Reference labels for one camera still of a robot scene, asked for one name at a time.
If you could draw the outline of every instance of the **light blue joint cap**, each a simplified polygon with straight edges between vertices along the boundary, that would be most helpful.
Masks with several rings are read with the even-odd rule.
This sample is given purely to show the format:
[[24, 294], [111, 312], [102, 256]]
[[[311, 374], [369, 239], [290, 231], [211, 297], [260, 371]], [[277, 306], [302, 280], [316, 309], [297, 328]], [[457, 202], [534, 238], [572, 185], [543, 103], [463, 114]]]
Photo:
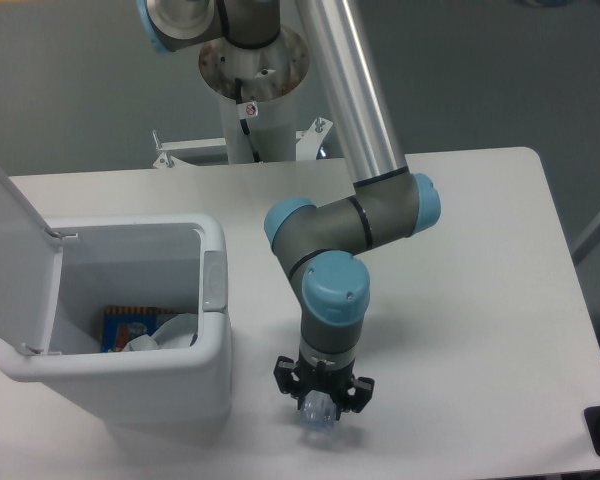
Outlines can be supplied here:
[[418, 184], [418, 220], [413, 229], [412, 235], [433, 227], [440, 218], [442, 208], [440, 206], [440, 197], [438, 191], [433, 186], [433, 182], [423, 173], [413, 175]]
[[302, 297], [322, 322], [346, 327], [362, 321], [369, 306], [369, 272], [350, 253], [331, 250], [309, 263], [302, 277]]
[[140, 13], [140, 20], [142, 20], [142, 26], [144, 27], [144, 31], [147, 32], [147, 36], [149, 40], [151, 40], [151, 45], [158, 53], [167, 53], [167, 47], [165, 47], [156, 32], [153, 30], [153, 25], [151, 25], [151, 20], [149, 20], [149, 13], [147, 12], [147, 0], [136, 0], [136, 6], [138, 7], [138, 13]]
[[315, 205], [308, 198], [292, 197], [285, 198], [271, 207], [264, 219], [264, 232], [267, 234], [271, 248], [273, 248], [276, 233], [278, 233], [285, 220], [296, 210], [303, 207], [315, 207]]

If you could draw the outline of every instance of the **silver aluminum tube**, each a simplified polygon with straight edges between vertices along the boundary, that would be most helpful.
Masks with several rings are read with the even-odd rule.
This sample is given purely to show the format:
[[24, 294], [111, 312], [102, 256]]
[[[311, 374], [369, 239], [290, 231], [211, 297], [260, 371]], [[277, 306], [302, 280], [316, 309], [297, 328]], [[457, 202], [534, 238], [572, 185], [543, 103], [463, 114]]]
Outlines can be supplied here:
[[165, 35], [189, 40], [202, 35], [213, 21], [209, 0], [146, 0], [154, 25]]
[[376, 81], [357, 3], [297, 0], [354, 183], [406, 168]]

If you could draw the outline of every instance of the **white tabletop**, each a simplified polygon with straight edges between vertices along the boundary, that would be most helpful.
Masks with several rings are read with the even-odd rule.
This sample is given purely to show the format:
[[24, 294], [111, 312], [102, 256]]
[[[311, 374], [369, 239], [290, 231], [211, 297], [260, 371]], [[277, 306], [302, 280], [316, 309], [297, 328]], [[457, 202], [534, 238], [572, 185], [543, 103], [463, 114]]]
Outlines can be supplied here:
[[376, 380], [329, 440], [296, 424], [272, 371], [300, 309], [262, 224], [277, 200], [352, 193], [339, 160], [14, 178], [47, 218], [203, 211], [223, 225], [233, 325], [224, 422], [107, 426], [0, 373], [0, 479], [467, 479], [600, 469], [584, 408], [600, 353], [539, 159], [412, 155], [438, 225], [361, 255], [372, 300], [355, 373]]

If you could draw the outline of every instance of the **bin hinge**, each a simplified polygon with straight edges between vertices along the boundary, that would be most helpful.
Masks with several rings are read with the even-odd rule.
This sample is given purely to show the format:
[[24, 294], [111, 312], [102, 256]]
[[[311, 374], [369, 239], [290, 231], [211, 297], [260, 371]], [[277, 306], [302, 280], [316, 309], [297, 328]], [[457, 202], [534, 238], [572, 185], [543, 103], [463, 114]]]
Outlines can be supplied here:
[[51, 229], [45, 230], [44, 232], [51, 238], [63, 242], [66, 242], [67, 240], [77, 240], [79, 238], [77, 233], [64, 233]]
[[18, 345], [16, 347], [16, 351], [20, 355], [24, 355], [27, 357], [30, 357], [32, 355], [40, 355], [42, 352], [44, 352], [44, 350], [42, 350], [41, 348], [33, 348], [27, 345], [26, 343], [21, 343], [20, 345]]

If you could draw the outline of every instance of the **robotic arm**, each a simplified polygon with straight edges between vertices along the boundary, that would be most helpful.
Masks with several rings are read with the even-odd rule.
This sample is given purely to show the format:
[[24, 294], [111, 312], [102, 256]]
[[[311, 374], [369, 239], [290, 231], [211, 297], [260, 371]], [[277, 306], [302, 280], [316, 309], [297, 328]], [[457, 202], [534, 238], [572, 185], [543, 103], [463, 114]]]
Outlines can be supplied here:
[[[150, 27], [169, 50], [184, 45], [180, 42], [188, 46], [223, 35], [248, 58], [275, 42], [280, 31], [279, 2], [274, 0], [145, 1]], [[375, 80], [355, 1], [298, 0], [297, 6], [355, 195], [321, 207], [306, 198], [289, 198], [266, 216], [271, 248], [302, 307], [299, 358], [279, 357], [274, 376], [311, 425], [328, 428], [342, 412], [360, 412], [374, 388], [372, 379], [353, 375], [370, 299], [369, 274], [354, 255], [431, 227], [440, 216], [440, 200], [426, 176], [409, 172]], [[191, 32], [194, 23], [208, 22], [208, 27], [198, 37], [165, 39], [166, 30], [157, 20], [163, 17], [173, 19], [172, 24], [186, 18], [181, 28], [188, 26]]]

